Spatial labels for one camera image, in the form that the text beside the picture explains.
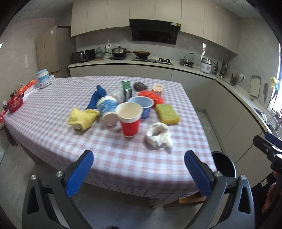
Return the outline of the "person right hand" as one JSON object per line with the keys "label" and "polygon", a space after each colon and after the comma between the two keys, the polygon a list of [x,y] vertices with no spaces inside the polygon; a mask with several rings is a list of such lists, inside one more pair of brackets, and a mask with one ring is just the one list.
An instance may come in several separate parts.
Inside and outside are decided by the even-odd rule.
{"label": "person right hand", "polygon": [[276,182],[273,183],[267,193],[267,198],[262,208],[262,214],[266,213],[272,206],[278,195],[281,196],[281,175],[274,171],[273,176],[276,178]]}

